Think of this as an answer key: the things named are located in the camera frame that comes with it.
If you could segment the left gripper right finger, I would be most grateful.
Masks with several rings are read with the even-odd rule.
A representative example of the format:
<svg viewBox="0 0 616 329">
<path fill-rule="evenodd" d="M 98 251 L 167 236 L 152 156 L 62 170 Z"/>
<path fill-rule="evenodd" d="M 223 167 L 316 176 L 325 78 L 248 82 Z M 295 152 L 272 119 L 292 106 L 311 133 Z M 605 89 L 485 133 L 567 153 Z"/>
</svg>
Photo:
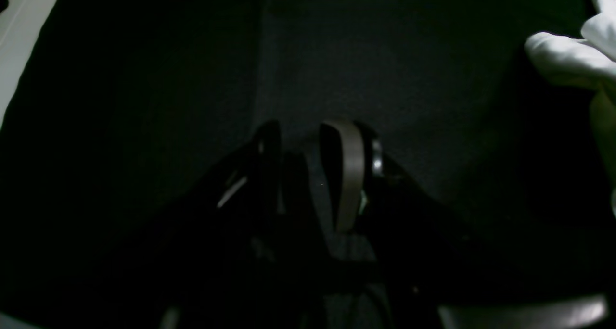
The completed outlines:
<svg viewBox="0 0 616 329">
<path fill-rule="evenodd" d="M 366 123 L 328 119 L 319 127 L 319 147 L 333 228 L 337 233 L 350 233 L 368 205 L 372 180 L 384 175 L 382 143 Z"/>
</svg>

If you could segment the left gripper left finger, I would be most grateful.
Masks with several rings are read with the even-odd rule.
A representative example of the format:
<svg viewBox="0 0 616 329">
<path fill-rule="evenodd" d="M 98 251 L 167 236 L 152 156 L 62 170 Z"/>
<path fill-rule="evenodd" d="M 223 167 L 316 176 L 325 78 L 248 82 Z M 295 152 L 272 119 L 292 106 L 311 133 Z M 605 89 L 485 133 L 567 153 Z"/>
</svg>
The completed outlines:
<svg viewBox="0 0 616 329">
<path fill-rule="evenodd" d="M 244 272 L 270 263 L 264 241 L 277 212 L 281 158 L 280 123 L 271 119 L 211 167 L 165 210 L 159 269 Z"/>
</svg>

